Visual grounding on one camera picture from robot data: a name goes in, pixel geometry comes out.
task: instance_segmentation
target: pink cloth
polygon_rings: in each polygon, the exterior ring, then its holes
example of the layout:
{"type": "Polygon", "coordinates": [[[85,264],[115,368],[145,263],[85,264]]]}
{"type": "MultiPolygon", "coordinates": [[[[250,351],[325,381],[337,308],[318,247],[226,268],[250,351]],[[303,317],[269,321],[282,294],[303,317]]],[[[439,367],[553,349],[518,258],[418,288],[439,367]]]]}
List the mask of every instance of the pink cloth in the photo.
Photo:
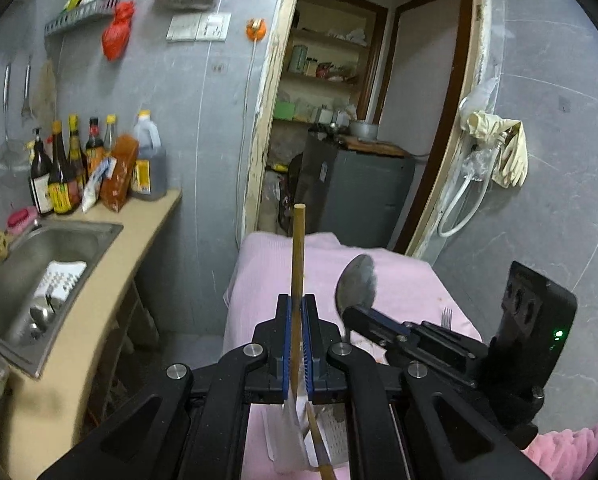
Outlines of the pink cloth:
{"type": "Polygon", "coordinates": [[[552,480],[578,480],[598,452],[598,424],[538,435],[524,451],[552,480]]]}
{"type": "MultiPolygon", "coordinates": [[[[355,256],[374,259],[378,310],[398,321],[441,323],[444,308],[452,309],[452,328],[480,340],[479,333],[445,290],[429,264],[384,249],[362,250],[342,246],[335,235],[319,233],[305,240],[304,293],[314,294],[319,317],[339,325],[334,292],[338,277],[355,256]]],[[[292,240],[256,232],[241,246],[230,286],[224,296],[228,306],[223,351],[252,340],[255,325],[274,317],[279,294],[290,293],[292,240]]],[[[261,405],[250,409],[250,423],[241,472],[242,480],[317,480],[319,473],[280,475],[268,458],[261,405]]],[[[338,480],[348,480],[347,467],[336,470],[338,480]]]]}

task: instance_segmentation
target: beige countertop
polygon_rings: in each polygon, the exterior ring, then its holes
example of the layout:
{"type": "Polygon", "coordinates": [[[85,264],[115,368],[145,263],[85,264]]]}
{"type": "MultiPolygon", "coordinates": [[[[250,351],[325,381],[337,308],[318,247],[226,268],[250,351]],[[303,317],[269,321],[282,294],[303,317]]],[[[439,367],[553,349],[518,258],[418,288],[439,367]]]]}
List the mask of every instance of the beige countertop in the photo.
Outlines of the beige countertop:
{"type": "Polygon", "coordinates": [[[36,479],[79,439],[90,386],[108,328],[154,237],[181,199],[130,199],[119,213],[100,203],[66,221],[115,222],[124,229],[77,296],[39,380],[13,367],[13,390],[0,428],[0,460],[13,480],[36,479]]]}

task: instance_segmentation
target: plastic jug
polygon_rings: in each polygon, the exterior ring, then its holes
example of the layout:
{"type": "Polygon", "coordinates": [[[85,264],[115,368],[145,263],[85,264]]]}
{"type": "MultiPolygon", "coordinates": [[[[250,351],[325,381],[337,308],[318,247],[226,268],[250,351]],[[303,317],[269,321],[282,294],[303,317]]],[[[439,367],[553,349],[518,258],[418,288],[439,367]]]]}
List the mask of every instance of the plastic jug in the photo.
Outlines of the plastic jug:
{"type": "Polygon", "coordinates": [[[130,182],[130,195],[140,200],[158,200],[168,190],[166,149],[149,110],[139,112],[134,138],[139,141],[139,155],[130,182]]]}

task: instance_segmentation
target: red plastic bag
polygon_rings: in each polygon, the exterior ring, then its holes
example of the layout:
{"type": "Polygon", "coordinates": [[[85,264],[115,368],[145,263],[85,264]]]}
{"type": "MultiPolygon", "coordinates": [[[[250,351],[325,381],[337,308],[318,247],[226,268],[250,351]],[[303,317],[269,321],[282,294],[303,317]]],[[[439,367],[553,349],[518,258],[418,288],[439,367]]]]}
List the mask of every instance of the red plastic bag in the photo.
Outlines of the red plastic bag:
{"type": "Polygon", "coordinates": [[[134,14],[134,2],[121,2],[114,10],[114,20],[101,36],[103,53],[108,61],[119,59],[130,40],[130,22],[134,14]]]}

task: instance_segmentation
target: green box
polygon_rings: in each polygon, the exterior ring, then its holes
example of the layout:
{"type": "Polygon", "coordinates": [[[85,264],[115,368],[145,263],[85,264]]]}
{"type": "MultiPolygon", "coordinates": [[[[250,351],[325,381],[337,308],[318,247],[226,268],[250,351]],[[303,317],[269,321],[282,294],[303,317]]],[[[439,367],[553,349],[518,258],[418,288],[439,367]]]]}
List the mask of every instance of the green box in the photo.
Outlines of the green box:
{"type": "Polygon", "coordinates": [[[294,103],[286,101],[277,101],[274,104],[275,119],[283,119],[284,121],[291,121],[294,117],[294,103]]]}

